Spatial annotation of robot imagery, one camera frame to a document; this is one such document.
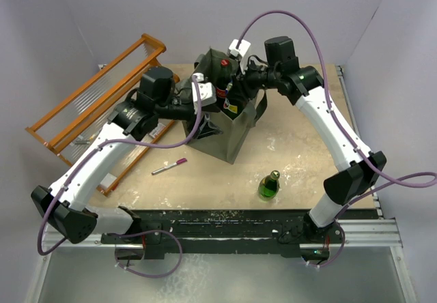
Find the green canvas bag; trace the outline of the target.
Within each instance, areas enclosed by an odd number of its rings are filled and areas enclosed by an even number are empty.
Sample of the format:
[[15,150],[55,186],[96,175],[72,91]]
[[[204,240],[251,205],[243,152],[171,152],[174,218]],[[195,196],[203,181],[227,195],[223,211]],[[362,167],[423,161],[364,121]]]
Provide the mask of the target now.
[[209,80],[215,87],[222,59],[230,60],[233,66],[233,88],[229,92],[230,98],[241,101],[244,105],[244,110],[237,118],[230,119],[222,110],[225,99],[216,97],[215,104],[202,108],[201,116],[203,117],[204,113],[209,113],[212,122],[223,133],[206,138],[198,138],[196,131],[194,137],[188,142],[188,146],[233,164],[249,130],[255,127],[257,121],[267,109],[268,100],[267,96],[263,96],[259,102],[256,102],[258,92],[255,95],[239,95],[235,93],[235,74],[240,69],[240,66],[237,61],[213,48],[205,55],[199,56],[195,63],[195,72],[203,73],[206,80]]

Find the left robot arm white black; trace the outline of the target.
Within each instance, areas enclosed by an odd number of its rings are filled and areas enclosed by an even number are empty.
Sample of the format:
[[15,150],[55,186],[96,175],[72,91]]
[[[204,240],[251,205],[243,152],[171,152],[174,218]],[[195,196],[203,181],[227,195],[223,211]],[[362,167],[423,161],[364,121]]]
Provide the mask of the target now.
[[[173,72],[164,66],[147,70],[139,85],[116,105],[94,142],[84,154],[49,187],[37,186],[31,200],[42,217],[38,243],[44,228],[52,226],[63,241],[78,244],[93,233],[116,233],[125,243],[138,240],[141,230],[135,216],[122,207],[97,212],[89,200],[113,166],[134,147],[174,149],[192,141],[205,107],[216,101],[214,77],[196,69],[190,78],[177,84]],[[146,143],[160,119],[186,121],[186,137],[173,144]]]

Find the cola glass bottle red cap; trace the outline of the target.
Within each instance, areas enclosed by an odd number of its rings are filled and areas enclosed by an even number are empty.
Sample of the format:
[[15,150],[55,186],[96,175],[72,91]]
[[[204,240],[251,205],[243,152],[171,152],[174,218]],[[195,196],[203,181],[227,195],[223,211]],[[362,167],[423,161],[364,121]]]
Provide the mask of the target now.
[[216,81],[216,96],[220,99],[225,99],[227,95],[227,86],[232,82],[233,66],[228,59],[222,59],[218,78]]

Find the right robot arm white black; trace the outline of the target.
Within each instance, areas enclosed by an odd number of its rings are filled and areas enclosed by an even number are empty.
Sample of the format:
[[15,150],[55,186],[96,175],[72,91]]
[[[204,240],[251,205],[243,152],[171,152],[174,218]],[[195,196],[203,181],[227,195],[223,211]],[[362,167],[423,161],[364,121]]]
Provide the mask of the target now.
[[381,152],[372,150],[339,112],[319,72],[302,68],[294,43],[287,36],[264,42],[267,61],[260,66],[249,61],[250,43],[233,40],[228,48],[240,69],[236,80],[247,93],[276,89],[311,122],[328,148],[337,173],[324,180],[324,194],[306,213],[303,233],[310,242],[320,242],[328,234],[338,213],[354,198],[361,197],[375,183],[386,164]]

